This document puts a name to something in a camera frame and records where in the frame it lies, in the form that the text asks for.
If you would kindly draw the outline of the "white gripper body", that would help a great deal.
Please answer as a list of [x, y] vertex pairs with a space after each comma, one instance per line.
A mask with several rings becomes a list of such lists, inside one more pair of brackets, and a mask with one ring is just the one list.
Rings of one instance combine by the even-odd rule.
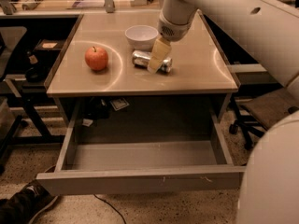
[[181, 40], [188, 33], [190, 27], [190, 22], [187, 24], [174, 24], [168, 21], [163, 15], [159, 16], [159, 34], [170, 42], [177, 42]]

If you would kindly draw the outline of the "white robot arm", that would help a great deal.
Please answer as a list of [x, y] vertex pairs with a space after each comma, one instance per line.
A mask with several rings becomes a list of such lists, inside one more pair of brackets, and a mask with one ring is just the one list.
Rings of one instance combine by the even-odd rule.
[[[293, 96], [298, 95], [299, 16], [278, 0], [164, 0], [148, 69], [156, 72], [195, 12], [214, 21]], [[299, 117], [270, 128], [251, 151], [237, 224], [299, 224]]]

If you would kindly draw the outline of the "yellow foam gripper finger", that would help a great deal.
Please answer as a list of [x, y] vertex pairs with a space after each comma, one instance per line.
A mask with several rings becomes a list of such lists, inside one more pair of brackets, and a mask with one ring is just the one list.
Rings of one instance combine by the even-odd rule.
[[171, 51], [170, 42], [163, 38], [157, 38], [151, 51], [151, 56], [148, 64], [148, 71], [156, 73], [161, 67], [163, 60]]

